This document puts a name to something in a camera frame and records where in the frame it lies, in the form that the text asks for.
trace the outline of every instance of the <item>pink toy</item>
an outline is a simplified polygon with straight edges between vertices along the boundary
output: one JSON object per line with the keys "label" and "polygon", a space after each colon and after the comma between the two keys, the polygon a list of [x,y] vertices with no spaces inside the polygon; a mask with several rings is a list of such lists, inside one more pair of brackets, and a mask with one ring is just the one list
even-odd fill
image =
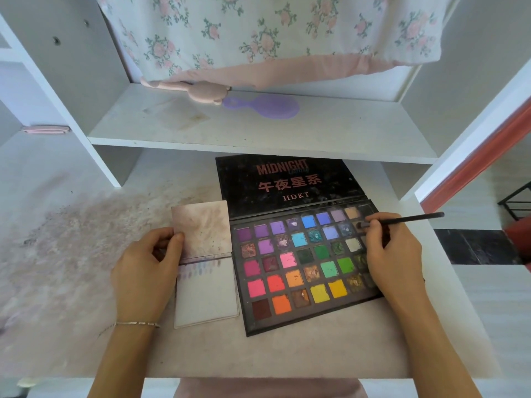
{"label": "pink toy", "polygon": [[142,77],[140,78],[140,83],[148,88],[166,89],[168,91],[187,91],[190,99],[199,103],[213,104],[221,104],[230,89],[230,86],[212,84],[206,81],[195,84],[187,84],[186,82],[148,82]]}

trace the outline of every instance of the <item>red wall trim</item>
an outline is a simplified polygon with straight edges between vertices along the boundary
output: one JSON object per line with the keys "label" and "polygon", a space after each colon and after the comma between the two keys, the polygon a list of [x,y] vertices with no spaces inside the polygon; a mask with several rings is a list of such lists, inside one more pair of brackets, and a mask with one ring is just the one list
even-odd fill
{"label": "red wall trim", "polygon": [[496,159],[524,138],[530,130],[531,99],[528,99],[421,202],[424,212],[437,211]]}

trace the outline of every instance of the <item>pink fabric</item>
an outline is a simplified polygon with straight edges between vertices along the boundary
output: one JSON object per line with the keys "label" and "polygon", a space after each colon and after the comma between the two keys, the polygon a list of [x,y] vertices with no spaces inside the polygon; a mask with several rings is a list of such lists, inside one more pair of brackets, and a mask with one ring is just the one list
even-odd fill
{"label": "pink fabric", "polygon": [[388,62],[365,54],[328,54],[209,70],[193,69],[174,74],[163,82],[209,81],[228,86],[254,86],[259,90],[276,85],[380,73],[400,65],[407,64],[398,61]]}
{"label": "pink fabric", "polygon": [[181,378],[174,398],[368,398],[357,378]]}

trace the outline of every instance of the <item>floral fabric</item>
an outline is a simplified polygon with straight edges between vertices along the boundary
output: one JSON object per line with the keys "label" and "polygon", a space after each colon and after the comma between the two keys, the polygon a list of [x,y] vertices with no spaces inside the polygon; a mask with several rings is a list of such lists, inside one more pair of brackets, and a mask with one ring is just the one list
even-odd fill
{"label": "floral fabric", "polygon": [[302,56],[441,56],[449,0],[97,0],[148,80]]}

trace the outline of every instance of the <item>palette lid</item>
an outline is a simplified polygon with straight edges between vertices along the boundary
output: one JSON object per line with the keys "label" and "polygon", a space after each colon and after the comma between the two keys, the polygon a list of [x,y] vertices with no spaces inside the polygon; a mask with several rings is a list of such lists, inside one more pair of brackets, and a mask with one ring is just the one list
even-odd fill
{"label": "palette lid", "polygon": [[363,197],[341,159],[236,155],[216,158],[231,219],[342,198]]}

